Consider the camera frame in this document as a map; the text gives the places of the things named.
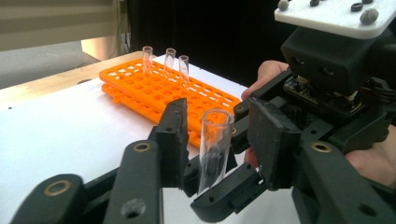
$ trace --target white table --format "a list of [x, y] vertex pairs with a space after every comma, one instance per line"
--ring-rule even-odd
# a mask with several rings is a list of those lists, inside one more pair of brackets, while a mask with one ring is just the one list
[[[162, 63], [163, 57], [155, 61]], [[239, 97], [246, 88], [191, 65], [191, 76]], [[89, 82], [0, 110], [0, 223], [9, 223], [41, 181], [58, 174], [84, 182], [120, 165], [130, 143], [147, 139], [154, 123], [124, 105], [114, 105]], [[190, 158], [198, 149], [189, 146]], [[238, 155], [239, 164], [243, 155]], [[195, 223], [193, 198], [164, 189], [165, 223]], [[290, 190], [264, 192], [240, 214], [221, 223], [299, 223]]]

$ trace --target human hand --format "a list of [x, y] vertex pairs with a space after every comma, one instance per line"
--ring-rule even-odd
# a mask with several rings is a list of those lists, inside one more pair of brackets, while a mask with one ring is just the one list
[[[258, 80], [242, 93], [241, 98], [246, 100], [252, 92], [287, 68], [288, 65], [282, 62], [262, 63], [258, 70]], [[389, 126], [389, 135], [384, 142], [374, 143], [370, 149], [351, 151], [346, 154], [346, 159], [360, 175], [396, 189], [396, 127]], [[259, 165], [252, 148], [246, 150], [245, 161], [255, 167]]]

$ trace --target orange test tube rack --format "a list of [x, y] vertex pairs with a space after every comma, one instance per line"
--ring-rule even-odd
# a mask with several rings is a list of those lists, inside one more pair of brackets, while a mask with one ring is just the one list
[[219, 108], [233, 114], [233, 107], [240, 102], [193, 77], [189, 78], [188, 87], [183, 87], [178, 71], [172, 70], [165, 77], [163, 64], [157, 62], [152, 63], [149, 74], [144, 74], [142, 59], [103, 70], [99, 78], [105, 82], [102, 91], [114, 103], [122, 103], [156, 124], [169, 102], [186, 97], [189, 142], [196, 147], [201, 144], [202, 115], [206, 110]]

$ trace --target test tube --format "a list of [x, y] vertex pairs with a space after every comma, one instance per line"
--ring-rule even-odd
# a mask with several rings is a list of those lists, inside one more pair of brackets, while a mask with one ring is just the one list
[[178, 73], [181, 86], [185, 91], [189, 90], [189, 56], [180, 55], [178, 57]]
[[152, 75], [152, 47], [143, 47], [143, 75], [149, 77]]
[[165, 63], [163, 64], [165, 78], [169, 78], [172, 76], [172, 69], [173, 69], [175, 56], [176, 56], [175, 49], [167, 49], [166, 50]]
[[233, 115], [223, 109], [210, 109], [203, 114], [198, 195], [218, 184], [225, 175], [233, 121]]

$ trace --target white mounting plate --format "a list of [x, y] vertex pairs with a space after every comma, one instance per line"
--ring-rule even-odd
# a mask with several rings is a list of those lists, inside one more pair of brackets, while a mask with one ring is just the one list
[[[395, 0], [373, 0], [371, 4], [364, 4], [361, 11], [352, 12], [351, 6], [360, 2], [320, 0], [318, 6], [311, 7], [309, 0], [291, 0], [288, 9], [282, 11], [278, 8], [275, 11], [275, 20], [358, 39], [381, 35], [396, 17]], [[369, 8], [378, 11], [378, 18], [370, 25], [363, 25], [361, 14]]]

